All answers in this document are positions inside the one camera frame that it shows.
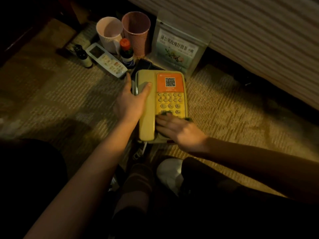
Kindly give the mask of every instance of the white cup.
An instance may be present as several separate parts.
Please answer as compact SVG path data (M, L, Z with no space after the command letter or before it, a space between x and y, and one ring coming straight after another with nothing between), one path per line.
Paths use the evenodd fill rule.
M122 39L122 22L116 17L104 17L96 24L103 47L110 53L119 53Z

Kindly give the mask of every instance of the beige carpet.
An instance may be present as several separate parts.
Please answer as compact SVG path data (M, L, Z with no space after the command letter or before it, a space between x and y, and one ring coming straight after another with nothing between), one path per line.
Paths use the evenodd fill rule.
M116 123L112 106L123 86L97 66L85 69L76 58L55 53L73 34L61 22L50 21L0 71L1 136L50 142L64 156L69 176ZM272 100L244 91L209 60L187 80L186 88L189 114L206 134L319 161L318 127ZM154 150L187 156L176 145L159 145ZM205 163L243 185L276 193L230 169Z

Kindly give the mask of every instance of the orange bottle cap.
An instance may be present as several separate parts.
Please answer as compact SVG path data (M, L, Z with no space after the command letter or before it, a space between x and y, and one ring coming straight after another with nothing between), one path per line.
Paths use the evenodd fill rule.
M127 51L130 49L131 44L130 44L130 41L128 39L121 39L120 46L121 46L122 50Z

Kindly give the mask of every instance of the cup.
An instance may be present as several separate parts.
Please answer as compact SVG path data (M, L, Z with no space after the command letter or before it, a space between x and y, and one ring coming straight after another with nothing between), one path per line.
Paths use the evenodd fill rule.
M119 53L123 26L116 17L104 17L96 24L103 47L110 53Z
M142 12L128 12L122 18L125 37L130 41L136 57L146 56L150 51L149 30L151 21Z

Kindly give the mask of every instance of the small bottle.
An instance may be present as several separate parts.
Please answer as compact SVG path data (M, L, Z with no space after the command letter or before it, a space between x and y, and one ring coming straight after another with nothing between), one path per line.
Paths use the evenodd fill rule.
M135 62L133 59L134 51L131 47L130 41L128 39L121 39L120 41L120 55L122 58L122 63L128 69L133 69L135 66Z
M85 68L89 69L93 67L90 57L87 55L85 50L83 50L81 45L79 44L74 45L74 51L76 52L78 58L81 60L81 63Z

